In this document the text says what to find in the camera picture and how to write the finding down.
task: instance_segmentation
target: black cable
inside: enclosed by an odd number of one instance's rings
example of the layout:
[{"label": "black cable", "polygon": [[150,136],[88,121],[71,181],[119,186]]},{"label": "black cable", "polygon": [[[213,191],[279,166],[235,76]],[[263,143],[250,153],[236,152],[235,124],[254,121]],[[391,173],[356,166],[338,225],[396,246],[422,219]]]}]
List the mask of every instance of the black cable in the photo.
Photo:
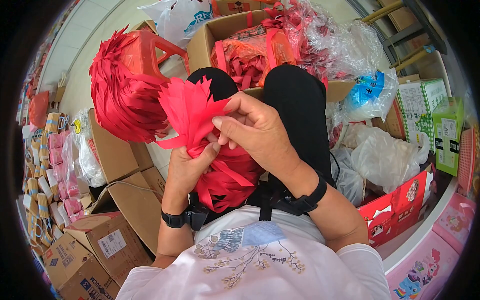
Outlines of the black cable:
[{"label": "black cable", "polygon": [[334,188],[336,188],[336,182],[338,181],[338,177],[340,177],[340,165],[338,164],[338,161],[335,158],[335,155],[333,155],[332,151],[330,151],[330,155],[333,157],[333,160],[336,163],[336,167],[338,168],[338,174],[336,175],[335,183],[333,185]]}]

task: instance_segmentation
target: red packaging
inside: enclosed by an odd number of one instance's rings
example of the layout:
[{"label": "red packaging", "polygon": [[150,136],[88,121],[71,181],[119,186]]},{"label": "red packaging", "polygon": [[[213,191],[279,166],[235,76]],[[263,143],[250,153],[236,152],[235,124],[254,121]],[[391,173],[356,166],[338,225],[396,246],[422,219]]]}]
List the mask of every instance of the red packaging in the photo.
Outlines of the red packaging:
[{"label": "red packaging", "polygon": [[370,246],[385,244],[421,220],[432,179],[432,173],[423,171],[394,192],[358,208],[367,222]]}]

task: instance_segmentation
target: qr code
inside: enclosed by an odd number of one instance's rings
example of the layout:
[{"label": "qr code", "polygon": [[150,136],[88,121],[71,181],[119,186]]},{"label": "qr code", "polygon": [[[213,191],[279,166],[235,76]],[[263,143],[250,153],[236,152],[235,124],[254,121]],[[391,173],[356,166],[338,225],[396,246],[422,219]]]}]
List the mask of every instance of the qr code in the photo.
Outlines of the qr code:
[{"label": "qr code", "polygon": [[74,258],[69,254],[65,259],[62,261],[64,267],[68,267],[73,262]]}]

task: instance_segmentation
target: pink storage bin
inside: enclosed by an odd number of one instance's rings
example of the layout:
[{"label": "pink storage bin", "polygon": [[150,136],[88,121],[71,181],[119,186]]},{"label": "pink storage bin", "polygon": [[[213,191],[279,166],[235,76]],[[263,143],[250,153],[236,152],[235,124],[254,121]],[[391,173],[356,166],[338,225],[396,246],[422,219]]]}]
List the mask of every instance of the pink storage bin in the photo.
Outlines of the pink storage bin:
[{"label": "pink storage bin", "polygon": [[51,134],[48,136],[48,147],[50,150],[63,147],[63,138],[60,134]]},{"label": "pink storage bin", "polygon": [[455,193],[433,225],[433,231],[444,239],[458,254],[470,235],[477,205]]},{"label": "pink storage bin", "polygon": [[63,201],[63,205],[65,205],[65,210],[67,211],[68,216],[73,216],[82,210],[82,204],[77,200],[72,200],[70,198]]},{"label": "pink storage bin", "polygon": [[50,164],[52,166],[56,166],[56,165],[61,164],[63,162],[63,159],[61,158],[62,149],[63,148],[50,149]]},{"label": "pink storage bin", "polygon": [[452,273],[459,255],[435,232],[387,275],[392,299],[433,300]]}]

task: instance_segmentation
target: barcode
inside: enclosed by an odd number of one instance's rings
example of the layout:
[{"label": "barcode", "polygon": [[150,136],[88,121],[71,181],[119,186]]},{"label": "barcode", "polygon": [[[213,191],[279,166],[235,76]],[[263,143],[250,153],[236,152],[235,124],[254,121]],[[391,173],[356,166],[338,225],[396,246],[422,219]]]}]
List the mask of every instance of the barcode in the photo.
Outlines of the barcode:
[{"label": "barcode", "polygon": [[105,253],[110,255],[110,250],[108,249],[107,244],[105,244],[104,241],[102,241],[102,246],[103,246],[103,249],[105,250]]}]

